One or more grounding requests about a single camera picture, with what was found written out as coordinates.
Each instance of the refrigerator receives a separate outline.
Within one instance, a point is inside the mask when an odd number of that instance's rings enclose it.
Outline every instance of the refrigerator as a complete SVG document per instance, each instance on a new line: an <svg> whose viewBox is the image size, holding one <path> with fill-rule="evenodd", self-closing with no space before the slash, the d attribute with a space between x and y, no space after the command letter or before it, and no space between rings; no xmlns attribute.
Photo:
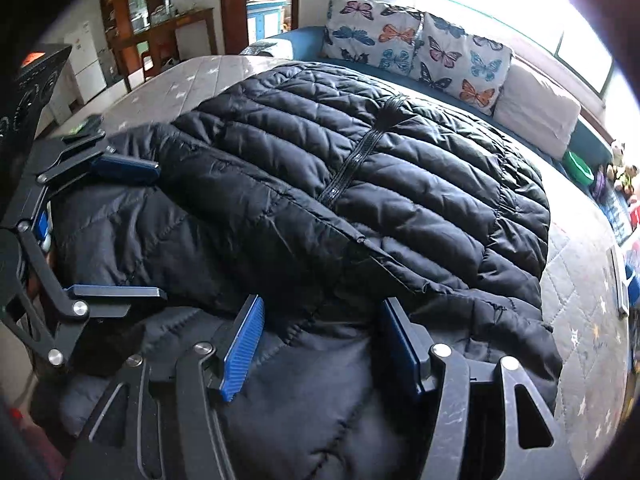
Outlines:
<svg viewBox="0 0 640 480"><path fill-rule="evenodd" d="M76 80L78 101L84 105L107 86L89 22L84 22L81 27L67 34L65 43L73 46L68 63Z"/></svg>

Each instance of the bright window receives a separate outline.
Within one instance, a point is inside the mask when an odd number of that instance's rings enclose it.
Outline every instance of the bright window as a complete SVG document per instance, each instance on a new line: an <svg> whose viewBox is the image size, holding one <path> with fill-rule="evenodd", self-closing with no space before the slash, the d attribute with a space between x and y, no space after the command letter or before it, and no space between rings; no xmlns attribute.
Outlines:
<svg viewBox="0 0 640 480"><path fill-rule="evenodd" d="M597 94L606 90L611 54L568 0L448 1L513 28L548 50Z"/></svg>

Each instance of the jacket zipper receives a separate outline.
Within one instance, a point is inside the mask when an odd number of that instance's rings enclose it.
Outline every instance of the jacket zipper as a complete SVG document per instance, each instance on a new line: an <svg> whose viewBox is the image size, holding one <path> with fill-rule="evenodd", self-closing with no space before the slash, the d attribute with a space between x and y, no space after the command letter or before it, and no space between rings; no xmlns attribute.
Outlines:
<svg viewBox="0 0 640 480"><path fill-rule="evenodd" d="M404 120L398 118L396 112L406 99L406 95L398 94L386 100L376 117L373 127L360 139L356 147L344 161L334 179L318 197L318 201L327 207L331 207L340 197L353 179L356 171L364 160L371 154L380 137L392 126Z"/></svg>

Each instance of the blue cabinet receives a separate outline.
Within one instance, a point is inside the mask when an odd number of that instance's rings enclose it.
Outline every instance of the blue cabinet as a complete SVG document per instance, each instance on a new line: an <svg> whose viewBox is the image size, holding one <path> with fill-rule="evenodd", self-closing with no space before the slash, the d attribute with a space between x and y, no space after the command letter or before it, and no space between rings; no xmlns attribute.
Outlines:
<svg viewBox="0 0 640 480"><path fill-rule="evenodd" d="M246 24L249 44L282 32L282 19L286 0L251 2L246 4Z"/></svg>

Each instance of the mattress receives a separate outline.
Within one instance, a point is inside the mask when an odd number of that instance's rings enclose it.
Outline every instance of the mattress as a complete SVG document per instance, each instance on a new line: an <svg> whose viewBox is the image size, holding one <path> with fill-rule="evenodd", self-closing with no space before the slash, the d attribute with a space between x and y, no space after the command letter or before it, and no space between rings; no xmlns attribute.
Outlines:
<svg viewBox="0 0 640 480"><path fill-rule="evenodd" d="M290 62L269 57L190 59L151 79L104 114L108 134L171 121L234 83ZM398 86L412 97L415 91ZM540 170L551 209L541 280L543 317L564 362L555 417L584 474L611 443L620 420L628 369L628 326L618 315L613 232L598 207L555 168L514 140Z"/></svg>

